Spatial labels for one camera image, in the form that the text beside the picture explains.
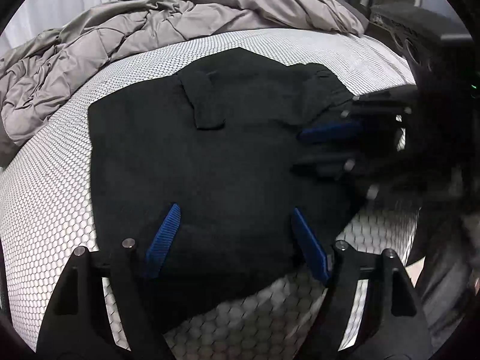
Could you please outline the black pants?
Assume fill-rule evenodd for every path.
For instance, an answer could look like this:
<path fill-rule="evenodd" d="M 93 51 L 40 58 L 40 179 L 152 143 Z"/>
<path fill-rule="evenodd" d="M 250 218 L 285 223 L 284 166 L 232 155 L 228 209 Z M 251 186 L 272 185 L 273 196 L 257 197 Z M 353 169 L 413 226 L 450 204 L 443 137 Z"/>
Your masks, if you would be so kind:
<path fill-rule="evenodd" d="M 350 183 L 298 175 L 298 133 L 351 93 L 327 67 L 286 66 L 229 49 L 118 90 L 88 110 L 90 188 L 102 251 L 137 242 L 137 261 L 112 262 L 124 323 L 163 330 L 248 297 L 304 265 L 291 217 L 332 242 L 359 211 Z M 172 204 L 181 208 L 159 275 L 144 258 Z"/>

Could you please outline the white honeycomb mesh mattress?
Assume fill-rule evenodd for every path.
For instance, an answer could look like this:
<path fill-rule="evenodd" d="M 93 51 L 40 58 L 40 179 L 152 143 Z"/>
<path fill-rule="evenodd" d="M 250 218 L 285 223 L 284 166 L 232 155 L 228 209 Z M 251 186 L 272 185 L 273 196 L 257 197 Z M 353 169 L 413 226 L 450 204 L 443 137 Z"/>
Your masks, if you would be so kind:
<path fill-rule="evenodd" d="M 50 295 L 72 250 L 95 250 L 89 195 L 87 110 L 92 102 L 188 63 L 241 47 L 286 65 L 320 63 L 353 94 L 413 83 L 404 58 L 371 37 L 293 29 L 222 33 L 184 41 L 105 67 L 1 170 L 1 246 L 13 327 L 35 348 Z M 292 359 L 324 291 L 307 271 L 224 303 L 166 335 L 178 359 Z"/>

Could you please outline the grey crumpled duvet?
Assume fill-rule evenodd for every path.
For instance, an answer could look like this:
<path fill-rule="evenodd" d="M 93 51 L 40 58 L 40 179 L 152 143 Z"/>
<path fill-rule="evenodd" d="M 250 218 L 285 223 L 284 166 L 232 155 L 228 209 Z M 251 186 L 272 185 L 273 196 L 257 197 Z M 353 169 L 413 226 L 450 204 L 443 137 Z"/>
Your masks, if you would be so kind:
<path fill-rule="evenodd" d="M 109 63 L 195 38 L 250 29 L 362 36 L 367 18 L 343 0 L 128 0 L 92 7 L 1 57 L 1 165 Z"/>

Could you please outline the white curtain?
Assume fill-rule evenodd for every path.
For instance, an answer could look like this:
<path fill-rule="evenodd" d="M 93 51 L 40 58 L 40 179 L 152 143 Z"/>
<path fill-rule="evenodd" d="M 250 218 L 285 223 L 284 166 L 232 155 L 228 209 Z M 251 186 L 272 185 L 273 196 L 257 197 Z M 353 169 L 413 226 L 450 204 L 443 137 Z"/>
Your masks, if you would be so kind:
<path fill-rule="evenodd" d="M 24 0 L 1 33 L 1 52 L 47 29 L 61 28 L 83 11 L 115 0 Z"/>

